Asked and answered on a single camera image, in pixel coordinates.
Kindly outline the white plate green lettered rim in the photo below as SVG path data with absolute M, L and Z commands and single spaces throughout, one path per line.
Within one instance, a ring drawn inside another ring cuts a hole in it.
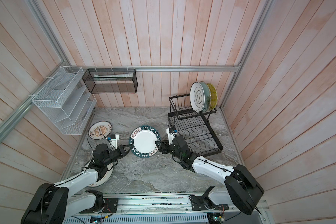
M 133 146 L 132 153 L 140 158 L 149 158 L 158 152 L 156 141 L 161 141 L 161 136 L 151 126 L 137 127 L 132 131 L 129 138 L 129 144 Z

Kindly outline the white plate dark rim characters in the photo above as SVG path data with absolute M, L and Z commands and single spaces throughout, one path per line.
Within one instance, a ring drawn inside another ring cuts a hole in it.
M 195 82 L 191 86 L 189 96 L 192 109 L 196 113 L 202 112 L 205 107 L 205 94 L 203 87 L 199 82 Z

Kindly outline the mint green flower plate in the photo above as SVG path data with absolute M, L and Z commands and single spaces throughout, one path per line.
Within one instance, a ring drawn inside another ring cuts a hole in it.
M 211 106 L 211 92 L 209 89 L 209 86 L 205 82 L 199 82 L 202 86 L 203 92 L 204 92 L 204 106 L 202 112 L 208 112 L 209 108 Z

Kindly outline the yellow woven round plate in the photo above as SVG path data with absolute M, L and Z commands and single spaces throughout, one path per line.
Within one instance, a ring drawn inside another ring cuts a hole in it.
M 209 87 L 210 94 L 211 94 L 211 104 L 210 104 L 209 110 L 213 110 L 217 106 L 217 100 L 218 100 L 217 90 L 215 86 L 211 83 L 208 83 L 207 86 Z

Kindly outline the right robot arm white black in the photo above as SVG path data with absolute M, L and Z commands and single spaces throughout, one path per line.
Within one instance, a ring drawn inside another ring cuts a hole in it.
M 215 204 L 225 204 L 229 200 L 246 215 L 258 210 L 257 204 L 264 195 L 264 190 L 248 169 L 239 164 L 235 167 L 225 166 L 206 159 L 190 151 L 187 142 L 182 136 L 155 142 L 158 151 L 162 154 L 171 154 L 173 159 L 185 170 L 203 174 L 225 185 L 223 193 L 228 197 L 217 198 L 213 190 L 208 192 L 209 200 Z

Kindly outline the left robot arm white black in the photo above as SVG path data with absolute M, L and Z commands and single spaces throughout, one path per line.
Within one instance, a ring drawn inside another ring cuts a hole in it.
M 64 220 L 84 210 L 101 213 L 105 207 L 102 192 L 95 187 L 105 184 L 113 173 L 118 160 L 125 157 L 132 145 L 119 145 L 109 150 L 99 144 L 93 158 L 82 171 L 55 184 L 42 184 L 25 211 L 22 224 L 61 224 Z

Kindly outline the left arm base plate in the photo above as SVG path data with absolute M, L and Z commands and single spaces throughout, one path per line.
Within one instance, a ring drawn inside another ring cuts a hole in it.
M 104 198 L 104 205 L 98 209 L 97 207 L 89 208 L 80 212 L 80 214 L 88 213 L 116 213 L 119 199 L 117 197 Z

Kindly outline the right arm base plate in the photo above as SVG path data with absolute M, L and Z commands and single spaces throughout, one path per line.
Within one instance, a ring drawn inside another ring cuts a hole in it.
M 190 195 L 191 208 L 193 211 L 225 211 L 229 210 L 229 205 L 215 205 L 208 197 Z

